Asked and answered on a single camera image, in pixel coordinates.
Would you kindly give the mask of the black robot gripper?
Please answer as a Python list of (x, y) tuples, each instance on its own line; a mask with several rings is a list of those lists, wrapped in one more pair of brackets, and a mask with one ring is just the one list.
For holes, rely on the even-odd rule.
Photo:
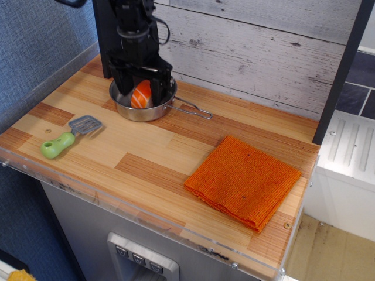
[(115, 84), (122, 95), (134, 88), (134, 77), (150, 79), (153, 106), (169, 100), (172, 85), (172, 66), (161, 58), (158, 32), (140, 37), (117, 36), (117, 42), (108, 46), (105, 55)]

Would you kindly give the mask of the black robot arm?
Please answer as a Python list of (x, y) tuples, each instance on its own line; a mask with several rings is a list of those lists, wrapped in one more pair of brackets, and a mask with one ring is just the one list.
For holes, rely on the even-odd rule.
[(152, 103), (160, 105), (171, 90), (172, 66), (159, 55), (158, 24), (153, 1), (93, 1), (103, 74), (128, 94), (143, 80)]

